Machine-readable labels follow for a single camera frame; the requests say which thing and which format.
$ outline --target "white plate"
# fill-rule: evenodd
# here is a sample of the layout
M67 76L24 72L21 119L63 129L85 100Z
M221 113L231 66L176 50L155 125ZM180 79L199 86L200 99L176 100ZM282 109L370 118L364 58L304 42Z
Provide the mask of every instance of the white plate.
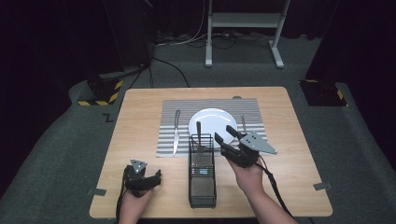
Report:
M220 147L220 145L215 141L215 133L220 135L225 144L229 144L233 141L233 136L225 129L227 125L230 125L237 130L237 126L235 119L228 112L216 108L208 108L198 111L190 119L190 134L197 134L197 121L201 121L201 133L210 133L212 135L214 147Z

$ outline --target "gray carpet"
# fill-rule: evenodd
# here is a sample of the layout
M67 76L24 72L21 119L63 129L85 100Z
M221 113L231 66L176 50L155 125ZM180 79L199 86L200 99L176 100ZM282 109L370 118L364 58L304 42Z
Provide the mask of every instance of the gray carpet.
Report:
M333 214L313 217L313 221L394 223L396 174L368 131L347 85L337 84L348 102L346 107L313 107L304 98L298 80L304 79L319 41L281 38L279 51L285 64L282 70L276 68L266 42L238 42L230 49L214 49L212 68L205 68L205 48L158 47L154 56L176 65L192 87L285 87L320 176L333 185L328 190ZM215 40L215 44L225 48L231 42ZM155 88L186 87L181 74L168 64L153 60L151 72ZM92 196L87 192L96 187L123 94L135 78L136 75L124 79L114 105L78 106L76 99L84 83L70 90L73 104L42 135L2 198L0 223L114 222L90 217ZM150 88L148 70L132 88ZM308 217L296 219L311 223ZM142 223L187 221L156 219ZM257 223L254 218L195 219L192 223L241 221Z

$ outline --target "black stand base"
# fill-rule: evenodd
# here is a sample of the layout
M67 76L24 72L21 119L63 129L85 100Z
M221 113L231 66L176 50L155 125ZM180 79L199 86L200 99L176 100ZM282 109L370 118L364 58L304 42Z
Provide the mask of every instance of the black stand base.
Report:
M315 106L346 106L347 101L334 83L321 80L300 80L306 101Z
M116 101L122 81L118 79L103 81L103 88L93 91L88 82L78 97L79 105L112 105Z

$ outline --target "white cable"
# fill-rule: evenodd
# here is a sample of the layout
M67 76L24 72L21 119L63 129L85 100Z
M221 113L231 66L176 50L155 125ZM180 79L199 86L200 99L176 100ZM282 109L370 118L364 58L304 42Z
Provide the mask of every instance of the white cable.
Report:
M200 38L204 37L205 35L202 35L202 36L200 36L200 37L198 37L198 38L195 39L195 37L198 36L198 34L201 32L202 25L204 24L204 17L205 17L205 0L203 0L203 2L204 2L204 7L203 7L203 12L202 12L201 25L199 26L198 32L195 34L195 36L194 36L193 38L191 38L191 39L189 39L189 40L186 40L186 41L177 42L177 43L158 44L158 45L156 45L155 47L165 46L165 45L181 45L181 44L187 44L187 43L190 43L190 42L192 42L192 41L195 41L195 40L197 40L197 39L200 39Z

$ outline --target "table top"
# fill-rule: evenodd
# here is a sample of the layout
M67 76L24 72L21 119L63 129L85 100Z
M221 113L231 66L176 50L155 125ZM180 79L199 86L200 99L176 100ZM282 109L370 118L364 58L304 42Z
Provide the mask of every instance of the table top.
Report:
M295 217L330 216L332 206L326 191L313 187L322 181L289 95L282 87L128 90L97 185L98 189L106 190L106 195L93 196L90 215L115 217L122 172L134 158L148 163L146 176L155 175L159 169L163 174L162 183L155 188L142 217L255 217L225 158L215 158L217 206L192 209L188 199L188 158L156 157L164 100L234 96L257 99L268 143L277 150L277 155L264 156L264 159L290 212ZM277 202L266 175L263 184L268 195Z

